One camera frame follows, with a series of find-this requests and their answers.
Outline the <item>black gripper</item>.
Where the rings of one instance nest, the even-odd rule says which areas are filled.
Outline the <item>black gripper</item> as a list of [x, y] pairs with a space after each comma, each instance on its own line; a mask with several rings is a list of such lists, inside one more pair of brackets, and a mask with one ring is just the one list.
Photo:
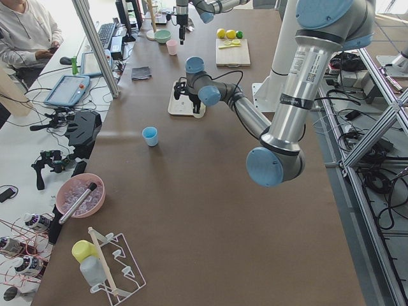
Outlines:
[[179, 86], [182, 88], [181, 95], [180, 96], [187, 96], [189, 100], [193, 103], [193, 113], [200, 113], [201, 110], [201, 101], [198, 98], [197, 94], [193, 94], [190, 92], [187, 86], [187, 78], [184, 76], [181, 76], [176, 82], [175, 86]]
[[185, 27], [188, 26], [188, 0], [176, 0], [175, 11], [168, 14], [168, 20], [173, 16], [176, 17], [176, 24], [180, 26], [178, 30], [179, 43], [184, 44]]

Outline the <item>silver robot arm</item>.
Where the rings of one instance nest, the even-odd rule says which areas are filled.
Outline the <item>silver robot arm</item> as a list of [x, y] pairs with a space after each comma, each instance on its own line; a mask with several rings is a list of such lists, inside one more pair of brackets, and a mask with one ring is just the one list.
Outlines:
[[215, 15], [226, 13], [236, 6], [247, 4], [245, 0], [176, 0], [175, 12], [170, 15], [176, 16], [176, 24], [179, 25], [178, 38], [181, 45], [186, 38], [186, 29], [189, 20], [189, 5], [193, 5], [201, 20], [207, 24], [214, 19]]
[[255, 183], [271, 187], [299, 176], [305, 158], [299, 141], [331, 56], [359, 49], [372, 41], [374, 1], [294, 1], [286, 6], [284, 23], [293, 24], [289, 41], [297, 48], [272, 119], [248, 100], [238, 84], [214, 80], [201, 57], [187, 59], [184, 92], [206, 106], [225, 102], [260, 145], [246, 159]]

